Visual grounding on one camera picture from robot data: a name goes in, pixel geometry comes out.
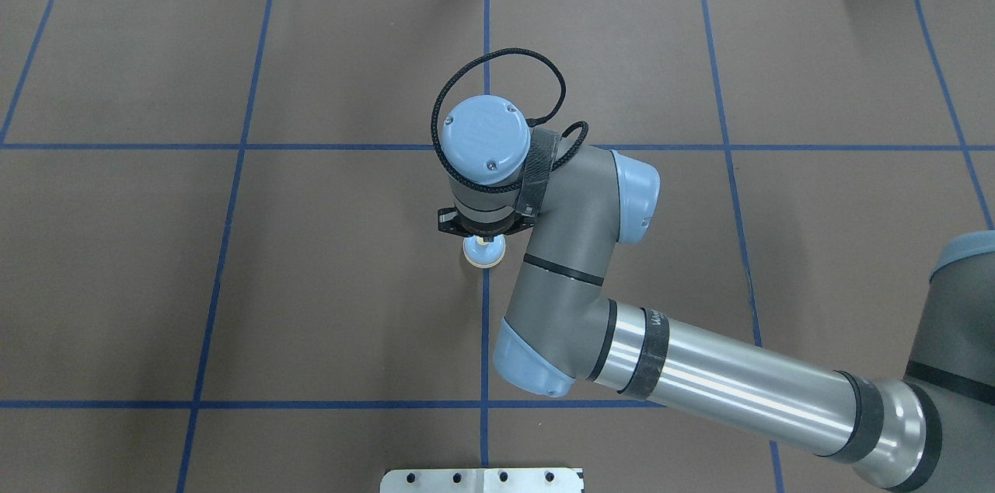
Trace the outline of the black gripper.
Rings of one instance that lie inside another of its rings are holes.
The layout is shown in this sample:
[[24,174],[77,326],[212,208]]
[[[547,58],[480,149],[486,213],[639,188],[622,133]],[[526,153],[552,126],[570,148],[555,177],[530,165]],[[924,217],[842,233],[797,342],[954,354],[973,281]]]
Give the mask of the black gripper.
[[482,238],[497,237],[497,235],[502,235],[508,233],[513,226],[512,219],[504,219],[498,222],[476,222],[472,219],[463,220],[463,230],[469,236],[480,236]]

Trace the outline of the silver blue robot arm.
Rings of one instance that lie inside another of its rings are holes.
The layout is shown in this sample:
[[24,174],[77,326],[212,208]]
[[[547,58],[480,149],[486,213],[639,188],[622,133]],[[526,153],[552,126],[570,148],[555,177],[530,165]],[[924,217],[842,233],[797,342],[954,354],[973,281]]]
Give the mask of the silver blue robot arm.
[[661,178],[618,152],[572,145],[504,97],[432,108],[466,241],[529,230],[494,368],[527,393],[577,379],[760,434],[892,492],[993,490],[993,232],[948,243],[930,277],[905,375],[867,379],[711,333],[602,291],[614,249],[651,224]]

